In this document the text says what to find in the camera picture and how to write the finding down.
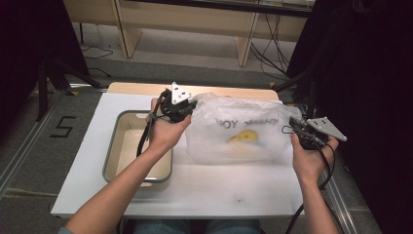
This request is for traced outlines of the black metal stand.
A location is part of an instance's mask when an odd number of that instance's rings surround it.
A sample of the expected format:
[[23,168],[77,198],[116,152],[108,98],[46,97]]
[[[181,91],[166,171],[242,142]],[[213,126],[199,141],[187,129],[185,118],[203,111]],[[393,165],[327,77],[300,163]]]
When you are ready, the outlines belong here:
[[305,100],[307,102],[305,117],[307,119],[313,118],[315,115],[317,90],[317,82],[314,80],[314,72],[303,71],[280,85],[274,85],[272,90],[276,93],[280,93],[287,88],[291,88],[293,85],[296,86],[296,91],[292,95],[292,99],[298,102],[303,102]]

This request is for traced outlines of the metal floor rail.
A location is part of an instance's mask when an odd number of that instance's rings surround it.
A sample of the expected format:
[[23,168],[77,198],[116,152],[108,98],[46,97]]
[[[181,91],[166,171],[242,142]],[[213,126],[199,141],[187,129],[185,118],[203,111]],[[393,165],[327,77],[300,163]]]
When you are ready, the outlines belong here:
[[[307,118],[305,117],[305,112],[307,110],[305,105],[299,104],[298,108],[301,112],[301,117],[297,119],[307,120]],[[326,206],[329,209],[329,212],[339,233],[358,234],[352,216],[350,215],[350,212],[343,200],[342,195],[336,187],[336,183],[333,177],[334,170],[335,161],[332,169],[325,169],[321,173],[318,182],[319,191]],[[303,204],[299,207],[295,215],[300,215],[302,212],[305,212]]]
[[13,182],[14,178],[18,174],[25,160],[31,153],[33,147],[37,143],[41,134],[44,132],[46,127],[49,125],[56,107],[65,97],[65,92],[56,92],[52,96],[49,102],[49,107],[43,117],[36,121],[34,126],[31,128],[28,136],[24,139],[23,143],[20,145],[18,151],[13,156],[12,160],[7,165],[6,169],[0,174],[0,200],[6,194],[6,191],[10,184]]

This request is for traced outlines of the beige plastic bin grey rim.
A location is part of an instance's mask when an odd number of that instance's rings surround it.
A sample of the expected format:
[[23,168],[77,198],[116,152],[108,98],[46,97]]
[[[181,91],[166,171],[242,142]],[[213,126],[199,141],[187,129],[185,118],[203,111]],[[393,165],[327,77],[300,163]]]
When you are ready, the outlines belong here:
[[[137,154],[138,144],[146,127],[147,111],[126,110],[121,112],[116,120],[102,175],[109,182],[112,181]],[[144,179],[143,186],[152,186],[169,181],[172,175],[172,155],[170,149],[151,169]]]

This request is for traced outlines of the person's blue jeans legs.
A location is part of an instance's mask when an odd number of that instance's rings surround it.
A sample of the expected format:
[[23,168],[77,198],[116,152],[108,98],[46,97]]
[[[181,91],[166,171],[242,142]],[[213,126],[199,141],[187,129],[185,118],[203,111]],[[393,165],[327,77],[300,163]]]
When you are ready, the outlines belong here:
[[262,234],[258,219],[148,219],[137,221],[132,234]]

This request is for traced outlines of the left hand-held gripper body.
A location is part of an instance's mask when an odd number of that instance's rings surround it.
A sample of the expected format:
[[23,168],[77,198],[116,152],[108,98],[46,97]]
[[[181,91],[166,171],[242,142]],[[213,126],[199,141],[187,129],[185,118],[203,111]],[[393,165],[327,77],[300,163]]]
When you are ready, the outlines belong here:
[[190,100],[192,95],[184,91],[175,82],[171,83],[170,89],[165,89],[161,96],[161,112],[164,117],[171,123],[183,121],[187,115],[184,115],[187,100]]

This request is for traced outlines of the black curtain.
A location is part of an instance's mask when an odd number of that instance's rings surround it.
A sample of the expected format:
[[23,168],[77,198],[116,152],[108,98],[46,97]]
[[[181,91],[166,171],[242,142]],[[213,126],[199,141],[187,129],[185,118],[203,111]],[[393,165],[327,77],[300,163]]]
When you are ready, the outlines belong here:
[[348,138],[345,162],[382,234],[413,234],[413,0],[316,0],[290,61],[316,64],[316,104]]
[[34,89],[46,59],[89,73],[63,0],[0,0],[0,137]]

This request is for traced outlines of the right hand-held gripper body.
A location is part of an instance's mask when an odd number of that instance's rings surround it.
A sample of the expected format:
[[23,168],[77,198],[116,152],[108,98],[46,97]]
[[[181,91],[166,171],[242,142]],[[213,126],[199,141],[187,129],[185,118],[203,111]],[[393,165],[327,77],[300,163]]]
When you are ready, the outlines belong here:
[[302,120],[306,127],[307,134],[297,135],[301,146],[306,150],[317,150],[328,143],[329,137],[346,141],[347,137],[327,118],[316,118]]

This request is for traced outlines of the person's right hand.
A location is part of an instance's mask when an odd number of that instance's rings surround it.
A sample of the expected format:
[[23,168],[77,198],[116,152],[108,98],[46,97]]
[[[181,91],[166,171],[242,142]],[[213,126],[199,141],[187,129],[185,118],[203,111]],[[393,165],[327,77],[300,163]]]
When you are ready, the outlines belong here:
[[325,169],[332,169],[335,161],[335,150],[339,145],[336,138],[330,136],[328,143],[321,149],[305,150],[296,134],[291,136],[293,147],[293,169],[300,181],[315,182],[318,185],[319,177]]

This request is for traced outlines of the clear plastic bag yellow smiley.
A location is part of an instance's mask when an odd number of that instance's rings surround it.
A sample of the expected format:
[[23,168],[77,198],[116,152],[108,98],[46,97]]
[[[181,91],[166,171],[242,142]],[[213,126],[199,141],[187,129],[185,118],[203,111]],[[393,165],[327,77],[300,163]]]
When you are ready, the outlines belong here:
[[[289,118],[300,118],[298,108],[279,100],[200,94],[186,129],[188,155],[204,165],[252,162],[284,164],[291,147]],[[251,144],[266,142],[265,147]]]

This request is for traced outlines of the person's left hand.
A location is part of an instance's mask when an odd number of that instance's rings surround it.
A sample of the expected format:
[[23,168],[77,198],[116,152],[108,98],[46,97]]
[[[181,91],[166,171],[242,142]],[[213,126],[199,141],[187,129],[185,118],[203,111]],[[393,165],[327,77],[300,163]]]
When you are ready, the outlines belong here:
[[178,123],[170,123],[164,119],[157,119],[150,132],[149,146],[146,152],[164,155],[178,143],[182,134],[190,124],[190,115],[187,115]]

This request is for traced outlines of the light wooden desk frame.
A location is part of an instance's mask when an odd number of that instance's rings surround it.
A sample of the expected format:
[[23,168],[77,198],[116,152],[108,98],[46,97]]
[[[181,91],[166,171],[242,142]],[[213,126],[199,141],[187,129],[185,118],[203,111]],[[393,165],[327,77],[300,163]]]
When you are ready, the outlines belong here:
[[233,36],[239,65],[246,65],[251,41],[269,39],[265,20],[274,20],[278,38],[296,42],[306,20],[279,13],[249,13],[201,7],[179,6],[177,0],[165,4],[129,0],[63,0],[73,22],[112,25],[118,28],[124,56],[131,58],[144,29],[159,29]]

